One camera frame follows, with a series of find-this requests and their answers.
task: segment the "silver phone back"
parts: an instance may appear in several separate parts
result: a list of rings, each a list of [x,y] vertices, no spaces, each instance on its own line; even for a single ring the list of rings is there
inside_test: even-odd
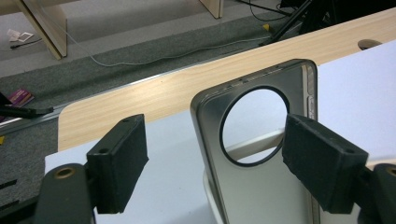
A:
[[[281,145],[266,159],[244,164],[230,158],[222,142],[224,122],[233,105],[255,90],[274,91],[288,113],[316,119],[317,78],[312,61],[291,60],[193,98],[191,116],[224,223],[319,223],[318,206],[283,163]]]

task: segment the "wooden board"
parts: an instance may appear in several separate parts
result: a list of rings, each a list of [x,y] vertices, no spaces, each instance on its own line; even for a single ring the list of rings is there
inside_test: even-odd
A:
[[[396,39],[396,8],[71,104],[59,117],[58,150],[101,138],[133,114],[153,121],[189,109],[197,92],[277,63],[303,58],[322,64],[350,55],[360,51],[362,39]]]

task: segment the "black wire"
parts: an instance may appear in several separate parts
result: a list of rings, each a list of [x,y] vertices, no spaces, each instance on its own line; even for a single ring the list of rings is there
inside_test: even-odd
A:
[[[251,8],[251,0],[248,0],[248,3],[249,3],[249,6],[250,6],[251,14],[254,16],[254,18],[256,18],[256,19],[259,20],[259,21],[280,21],[280,20],[285,19],[285,18],[287,17],[287,16],[284,16],[284,17],[280,17],[280,18],[276,18],[276,19],[272,19],[272,20],[263,20],[263,19],[261,19],[261,18],[258,18],[258,17],[254,14],[253,9]]]
[[[25,46],[25,45],[34,44],[34,43],[36,43],[36,42],[38,42],[38,41],[40,41],[40,40],[41,40],[41,38],[39,38],[39,39],[37,39],[37,40],[35,40],[35,41],[32,41],[32,42],[29,42],[29,43],[24,43],[24,44],[19,44],[19,45],[13,45],[13,46],[11,46],[10,48],[11,48],[11,49],[17,49],[17,48],[22,47],[22,46]]]

